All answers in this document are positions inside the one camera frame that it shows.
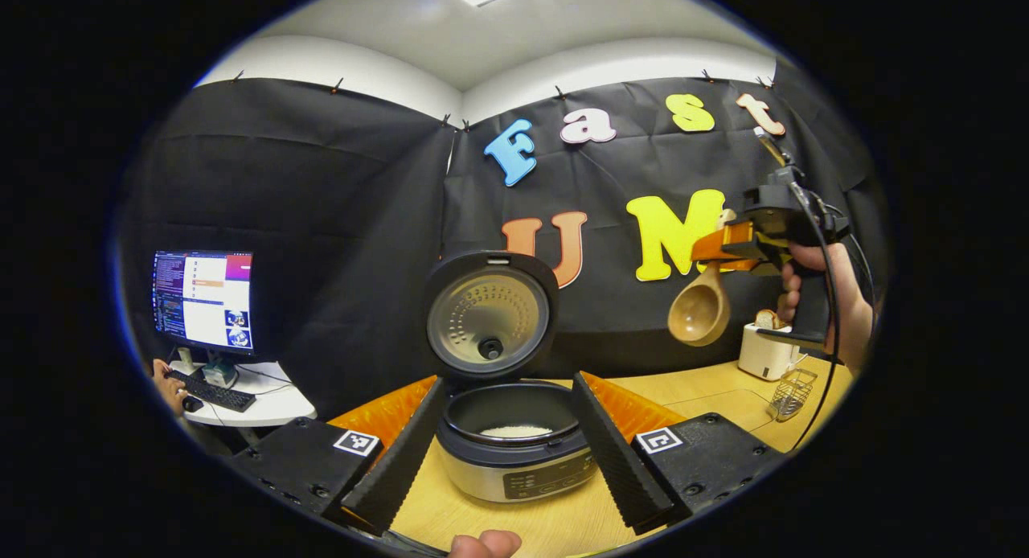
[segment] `table surface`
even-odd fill
[[[204,363],[193,363],[190,367],[182,361],[172,361],[169,365],[173,370],[189,375],[203,368]],[[240,378],[232,389],[257,395],[247,411],[235,412],[205,402],[204,407],[196,412],[185,412],[185,418],[208,425],[271,427],[282,425],[297,417],[314,419],[317,415],[311,402],[300,393],[295,385],[289,383],[289,378],[279,367],[279,363],[246,363],[237,367],[237,370],[240,372]]]
[[[778,381],[765,381],[741,371],[736,361],[685,372],[610,379],[658,404],[688,417],[716,412],[773,448],[793,447],[811,420],[825,388],[828,362],[805,357],[797,365],[818,375],[807,404],[792,418],[779,422],[768,413]],[[825,405],[805,443],[845,395],[853,377],[838,365]],[[566,387],[570,380],[552,380]],[[653,535],[642,536],[625,526],[603,475],[566,493],[521,503],[482,501],[465,495],[447,478],[438,443],[433,439],[422,467],[392,527],[424,544],[450,550],[455,534],[477,536],[486,529],[518,532],[524,558],[570,557],[602,552]]]

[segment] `wooden table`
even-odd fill
[[[765,381],[736,367],[736,361],[698,370],[644,377],[610,379],[680,414],[694,417],[716,412],[749,430],[779,451],[793,447],[804,431],[825,387],[828,362],[805,357],[799,368],[818,374],[808,404],[792,418],[774,421],[769,400],[779,382]],[[831,414],[852,381],[847,368],[837,367],[825,405],[805,442]],[[571,386],[569,380],[554,380]],[[447,478],[439,444],[433,440],[418,477],[400,508],[392,529],[419,542],[450,550],[455,534],[477,536],[486,529],[503,529],[522,536],[516,556],[562,558],[602,552],[644,536],[622,521],[602,474],[564,494],[538,501],[495,503],[465,495]]]

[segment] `metal basket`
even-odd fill
[[[776,388],[775,395],[772,396],[769,414],[776,421],[786,421],[796,415],[804,403],[808,400],[808,395],[811,394],[811,388],[816,379],[818,379],[818,374],[808,370],[795,369],[787,372],[786,375],[782,376],[782,381]]]

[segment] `keyboard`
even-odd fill
[[[186,384],[186,390],[198,399],[203,399],[209,404],[214,404],[216,406],[221,406],[226,410],[233,410],[234,412],[243,413],[247,411],[247,408],[253,405],[256,400],[256,396],[253,393],[245,393],[243,391],[237,391],[235,389],[225,389],[224,387],[218,387],[216,385],[211,385],[209,382],[204,381],[200,373],[197,370],[196,374],[198,377],[191,377],[183,372],[172,370],[172,373],[168,377],[175,378]]]

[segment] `rice cooker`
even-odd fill
[[[535,500],[597,473],[571,390],[523,379],[546,358],[557,301],[554,272],[523,254],[463,254],[429,277],[426,333],[449,394],[436,438],[448,477],[467,495]]]

